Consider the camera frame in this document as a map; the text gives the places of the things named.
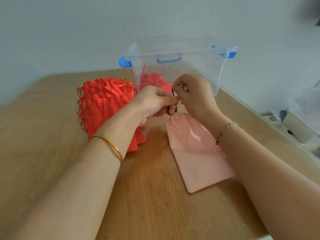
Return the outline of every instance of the white wall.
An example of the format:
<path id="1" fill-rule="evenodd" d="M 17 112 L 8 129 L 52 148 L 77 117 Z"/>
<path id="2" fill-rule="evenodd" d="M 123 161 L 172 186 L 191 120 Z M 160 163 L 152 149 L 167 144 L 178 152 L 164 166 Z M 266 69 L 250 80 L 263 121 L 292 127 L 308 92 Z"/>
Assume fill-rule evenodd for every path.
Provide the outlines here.
<path id="1" fill-rule="evenodd" d="M 119 68 L 133 36 L 238 46 L 222 85 L 258 112 L 320 78 L 320 0 L 0 0 L 0 106 L 49 74 Z"/>

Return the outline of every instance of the wooden table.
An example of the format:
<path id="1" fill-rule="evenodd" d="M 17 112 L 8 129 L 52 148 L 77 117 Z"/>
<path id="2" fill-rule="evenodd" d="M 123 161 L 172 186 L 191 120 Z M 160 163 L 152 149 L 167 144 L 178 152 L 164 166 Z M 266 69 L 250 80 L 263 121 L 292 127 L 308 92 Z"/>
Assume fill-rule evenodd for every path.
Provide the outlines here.
<path id="1" fill-rule="evenodd" d="M 0 238 L 88 142 L 77 122 L 77 91 L 100 77 L 134 81 L 131 69 L 46 76 L 0 109 Z M 220 89 L 224 114 L 311 180 L 320 164 Z M 179 112 L 185 111 L 182 105 Z M 120 167 L 97 239 L 253 239 L 267 234 L 244 187 L 229 179 L 188 194 L 165 123 L 151 118 L 147 143 Z"/>

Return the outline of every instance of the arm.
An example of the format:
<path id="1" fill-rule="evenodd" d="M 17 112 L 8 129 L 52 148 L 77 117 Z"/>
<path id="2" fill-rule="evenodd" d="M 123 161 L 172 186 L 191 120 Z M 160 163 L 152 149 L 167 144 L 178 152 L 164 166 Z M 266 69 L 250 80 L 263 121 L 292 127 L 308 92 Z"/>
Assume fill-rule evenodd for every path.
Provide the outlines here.
<path id="1" fill-rule="evenodd" d="M 125 156 L 133 134 L 155 113 L 174 114 L 177 97 L 148 86 L 120 109 L 98 134 Z M 8 239 L 95 239 L 120 167 L 116 150 L 94 137 L 74 163 L 35 202 Z"/>
<path id="2" fill-rule="evenodd" d="M 173 84 L 187 111 L 215 137 L 231 120 L 218 109 L 210 84 L 185 74 Z M 219 140 L 270 235 L 319 239 L 320 187 L 284 163 L 237 125 Z"/>

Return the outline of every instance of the clear plastic storage box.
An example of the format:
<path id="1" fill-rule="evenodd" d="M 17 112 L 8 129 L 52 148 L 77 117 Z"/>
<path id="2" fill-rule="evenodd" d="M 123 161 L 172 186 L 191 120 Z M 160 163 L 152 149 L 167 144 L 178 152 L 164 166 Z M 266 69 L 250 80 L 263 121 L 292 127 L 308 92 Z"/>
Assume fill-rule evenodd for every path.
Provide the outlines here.
<path id="1" fill-rule="evenodd" d="M 138 90 L 142 89 L 143 74 L 160 74 L 171 85 L 182 74 L 190 73 L 208 80 L 216 95 L 226 61 L 236 55 L 236 50 L 207 36 L 140 39 L 129 46 L 119 65 L 133 68 Z"/>

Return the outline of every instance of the woman's left hand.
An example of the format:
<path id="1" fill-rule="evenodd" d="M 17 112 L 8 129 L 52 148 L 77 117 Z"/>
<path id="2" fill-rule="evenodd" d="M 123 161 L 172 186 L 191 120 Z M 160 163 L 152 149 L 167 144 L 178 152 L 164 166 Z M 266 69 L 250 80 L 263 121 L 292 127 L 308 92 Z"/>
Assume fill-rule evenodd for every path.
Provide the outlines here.
<path id="1" fill-rule="evenodd" d="M 135 110 L 141 112 L 142 121 L 140 125 L 144 125 L 147 118 L 150 116 L 162 116 L 168 114 L 168 106 L 170 115 L 175 114 L 176 103 L 179 98 L 172 96 L 165 90 L 154 87 L 146 86 L 143 88 L 128 105 L 132 106 Z"/>

